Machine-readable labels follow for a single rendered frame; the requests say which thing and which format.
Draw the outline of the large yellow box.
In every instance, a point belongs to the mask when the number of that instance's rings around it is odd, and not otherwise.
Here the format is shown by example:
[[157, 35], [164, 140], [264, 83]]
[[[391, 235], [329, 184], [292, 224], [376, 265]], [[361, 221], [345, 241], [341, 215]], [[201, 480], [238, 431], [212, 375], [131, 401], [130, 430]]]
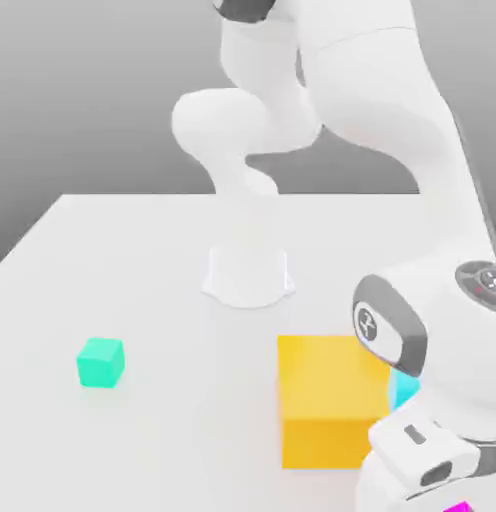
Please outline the large yellow box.
[[357, 470], [389, 413], [389, 367], [354, 336], [278, 337], [282, 467]]

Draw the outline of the small green cube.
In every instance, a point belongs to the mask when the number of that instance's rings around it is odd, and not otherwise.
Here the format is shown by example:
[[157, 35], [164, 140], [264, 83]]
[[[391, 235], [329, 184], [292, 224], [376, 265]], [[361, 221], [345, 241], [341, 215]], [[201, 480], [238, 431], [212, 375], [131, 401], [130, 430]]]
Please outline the small green cube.
[[91, 388], [114, 388], [125, 369], [121, 340], [90, 338], [79, 352], [77, 369], [80, 384]]

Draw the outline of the small cyan cube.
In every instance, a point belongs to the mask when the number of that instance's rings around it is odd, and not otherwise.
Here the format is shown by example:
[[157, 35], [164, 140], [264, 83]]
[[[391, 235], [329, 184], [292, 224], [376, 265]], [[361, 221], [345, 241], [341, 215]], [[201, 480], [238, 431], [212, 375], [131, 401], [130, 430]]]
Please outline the small cyan cube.
[[392, 369], [389, 376], [387, 398], [389, 409], [394, 411], [409, 400], [420, 388], [417, 378]]

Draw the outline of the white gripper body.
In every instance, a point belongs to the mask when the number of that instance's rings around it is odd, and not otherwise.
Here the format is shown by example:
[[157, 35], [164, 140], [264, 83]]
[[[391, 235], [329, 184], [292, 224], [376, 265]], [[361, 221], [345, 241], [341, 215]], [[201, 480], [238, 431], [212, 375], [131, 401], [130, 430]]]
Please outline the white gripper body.
[[424, 486], [421, 481], [428, 472], [445, 464], [445, 457], [372, 450], [361, 467], [356, 512], [401, 512], [407, 503], [438, 486]]

